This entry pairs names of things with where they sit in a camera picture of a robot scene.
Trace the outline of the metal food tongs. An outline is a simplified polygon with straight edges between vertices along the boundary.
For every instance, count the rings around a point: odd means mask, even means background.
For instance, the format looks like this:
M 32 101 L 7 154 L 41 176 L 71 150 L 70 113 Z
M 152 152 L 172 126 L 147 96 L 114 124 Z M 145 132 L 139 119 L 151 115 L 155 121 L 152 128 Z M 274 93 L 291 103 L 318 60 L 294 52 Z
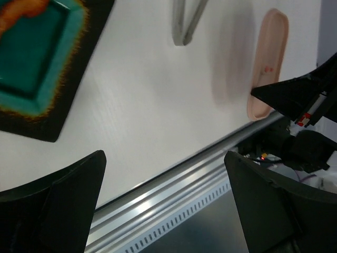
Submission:
M 194 12 L 185 19 L 186 1 L 173 1 L 171 34 L 175 46 L 187 46 L 191 43 L 207 3 L 208 0 L 197 1 Z

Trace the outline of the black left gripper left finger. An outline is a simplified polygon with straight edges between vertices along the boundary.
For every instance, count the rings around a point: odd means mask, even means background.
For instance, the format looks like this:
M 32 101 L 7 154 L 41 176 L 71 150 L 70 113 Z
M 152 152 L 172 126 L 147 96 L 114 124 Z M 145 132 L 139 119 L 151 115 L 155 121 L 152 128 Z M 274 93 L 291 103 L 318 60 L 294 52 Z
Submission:
M 1 252 L 84 252 L 106 168 L 97 150 L 1 192 Z

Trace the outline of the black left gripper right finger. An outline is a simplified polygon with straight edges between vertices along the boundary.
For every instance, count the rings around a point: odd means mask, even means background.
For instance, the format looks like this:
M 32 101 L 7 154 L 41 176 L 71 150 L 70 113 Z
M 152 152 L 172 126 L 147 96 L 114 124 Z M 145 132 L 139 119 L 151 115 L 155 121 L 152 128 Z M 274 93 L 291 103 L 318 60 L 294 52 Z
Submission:
M 336 252 L 336 194 L 229 151 L 224 158 L 249 252 Z

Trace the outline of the pink lunch box lid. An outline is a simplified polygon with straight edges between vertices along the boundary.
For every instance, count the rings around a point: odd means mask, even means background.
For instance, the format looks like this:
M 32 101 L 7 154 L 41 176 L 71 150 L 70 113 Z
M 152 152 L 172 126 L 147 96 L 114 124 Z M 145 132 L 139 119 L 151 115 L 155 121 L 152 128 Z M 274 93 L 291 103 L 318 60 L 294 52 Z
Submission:
M 252 73 L 252 89 L 279 81 L 288 34 L 288 17 L 276 8 L 270 9 L 261 23 Z

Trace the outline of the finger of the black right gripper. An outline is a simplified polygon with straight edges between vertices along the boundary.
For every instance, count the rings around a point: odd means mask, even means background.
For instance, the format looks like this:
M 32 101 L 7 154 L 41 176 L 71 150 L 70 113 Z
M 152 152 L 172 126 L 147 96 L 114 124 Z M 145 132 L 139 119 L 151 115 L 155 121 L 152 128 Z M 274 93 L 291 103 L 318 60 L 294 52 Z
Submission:
M 255 87 L 251 95 L 301 127 L 322 117 L 336 122 L 336 54 L 306 75 Z

